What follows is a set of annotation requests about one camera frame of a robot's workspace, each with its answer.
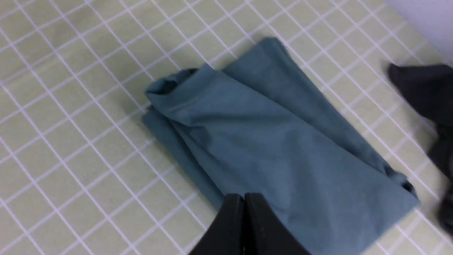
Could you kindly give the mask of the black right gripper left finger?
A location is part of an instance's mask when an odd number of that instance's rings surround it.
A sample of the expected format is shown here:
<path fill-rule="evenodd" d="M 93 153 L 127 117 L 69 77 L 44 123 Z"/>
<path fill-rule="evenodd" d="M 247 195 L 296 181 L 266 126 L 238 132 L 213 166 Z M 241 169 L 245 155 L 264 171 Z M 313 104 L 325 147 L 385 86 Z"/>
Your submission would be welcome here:
<path fill-rule="evenodd" d="M 227 194 L 209 229 L 191 250 L 191 255 L 242 255 L 245 203 L 238 194 Z"/>

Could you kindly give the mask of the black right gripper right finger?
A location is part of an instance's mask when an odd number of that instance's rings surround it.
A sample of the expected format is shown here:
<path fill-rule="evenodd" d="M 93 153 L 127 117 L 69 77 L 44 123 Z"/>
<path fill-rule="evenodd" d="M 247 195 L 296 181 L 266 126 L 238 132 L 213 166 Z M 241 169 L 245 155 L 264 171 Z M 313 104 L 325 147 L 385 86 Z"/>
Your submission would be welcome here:
<path fill-rule="evenodd" d="M 262 194 L 245 195 L 245 255 L 309 255 L 277 218 Z"/>

